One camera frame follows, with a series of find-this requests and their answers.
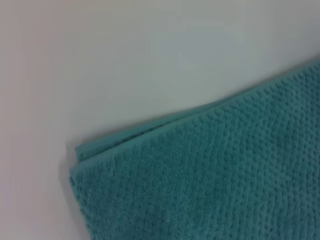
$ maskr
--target textured fabric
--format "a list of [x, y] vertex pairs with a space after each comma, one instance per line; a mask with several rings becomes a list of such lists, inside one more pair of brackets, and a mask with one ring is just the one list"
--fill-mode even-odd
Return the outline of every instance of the textured fabric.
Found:
[[93, 240], [320, 239], [320, 64], [76, 152]]

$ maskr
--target towel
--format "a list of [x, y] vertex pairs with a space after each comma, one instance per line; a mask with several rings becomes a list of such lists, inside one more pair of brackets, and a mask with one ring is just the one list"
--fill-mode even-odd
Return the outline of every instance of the towel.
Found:
[[93, 240], [320, 239], [320, 61], [76, 154]]

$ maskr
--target teal towel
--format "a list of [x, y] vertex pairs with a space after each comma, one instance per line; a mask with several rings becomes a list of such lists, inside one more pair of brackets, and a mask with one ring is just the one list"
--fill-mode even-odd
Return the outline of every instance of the teal towel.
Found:
[[76, 153], [93, 240], [318, 240], [320, 62]]

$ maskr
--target towel fold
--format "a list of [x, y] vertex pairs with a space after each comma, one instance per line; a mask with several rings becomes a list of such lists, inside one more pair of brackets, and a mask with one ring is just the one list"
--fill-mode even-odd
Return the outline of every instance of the towel fold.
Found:
[[320, 61], [76, 154], [93, 240], [320, 239]]

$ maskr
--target white background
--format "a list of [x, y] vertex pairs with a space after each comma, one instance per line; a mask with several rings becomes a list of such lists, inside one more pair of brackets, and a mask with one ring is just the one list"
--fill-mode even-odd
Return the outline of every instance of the white background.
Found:
[[0, 239], [87, 240], [75, 145], [320, 52], [318, 0], [1, 0]]

